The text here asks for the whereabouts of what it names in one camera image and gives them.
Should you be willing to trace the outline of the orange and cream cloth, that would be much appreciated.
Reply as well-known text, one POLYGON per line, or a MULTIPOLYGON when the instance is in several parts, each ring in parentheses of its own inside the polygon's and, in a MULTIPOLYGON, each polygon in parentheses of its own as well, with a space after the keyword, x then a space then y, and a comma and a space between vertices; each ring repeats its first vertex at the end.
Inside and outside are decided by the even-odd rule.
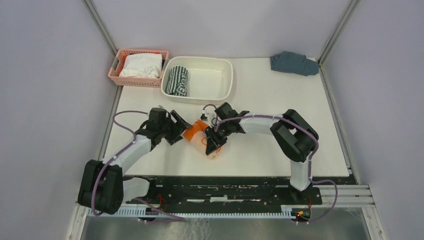
POLYGON ((210 125, 202 120, 197 120, 191 124, 192 128, 186 129, 182 137, 186 139, 199 153, 203 154, 207 158, 213 160, 215 159, 221 151, 221 147, 213 151, 209 155, 206 155, 207 147, 207 136, 205 134, 205 129, 210 125))

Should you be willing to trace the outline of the green white striped towel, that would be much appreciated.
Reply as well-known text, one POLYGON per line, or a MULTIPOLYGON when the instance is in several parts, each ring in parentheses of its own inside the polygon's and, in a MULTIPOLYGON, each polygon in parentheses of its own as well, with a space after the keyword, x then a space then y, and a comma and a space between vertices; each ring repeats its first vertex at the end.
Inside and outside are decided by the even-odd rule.
POLYGON ((187 68, 176 65, 171 68, 165 93, 172 96, 188 96, 189 71, 187 68))

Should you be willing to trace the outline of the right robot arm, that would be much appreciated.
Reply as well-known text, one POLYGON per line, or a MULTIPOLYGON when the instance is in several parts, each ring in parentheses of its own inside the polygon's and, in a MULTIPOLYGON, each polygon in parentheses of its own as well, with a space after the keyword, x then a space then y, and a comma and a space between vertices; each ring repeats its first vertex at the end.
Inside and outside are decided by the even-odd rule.
POLYGON ((294 109, 280 114, 258 114, 247 110, 237 112, 227 102, 215 111, 218 121, 204 130, 206 155, 227 143, 231 134, 264 134, 273 136, 290 160, 289 199, 302 204, 309 198, 312 183, 311 159, 319 148, 319 135, 294 109))

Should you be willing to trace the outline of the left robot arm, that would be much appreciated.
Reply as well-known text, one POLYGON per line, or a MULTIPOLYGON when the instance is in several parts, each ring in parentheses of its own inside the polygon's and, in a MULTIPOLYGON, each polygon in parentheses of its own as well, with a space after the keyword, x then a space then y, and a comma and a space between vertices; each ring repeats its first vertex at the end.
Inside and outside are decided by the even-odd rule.
POLYGON ((77 203, 90 208, 95 216, 115 214, 125 201, 124 174, 141 157, 150 153, 162 140, 173 145, 183 139, 184 131, 193 126, 175 110, 154 107, 137 130, 116 120, 114 124, 131 134, 128 143, 109 157, 89 160, 82 174, 77 203))

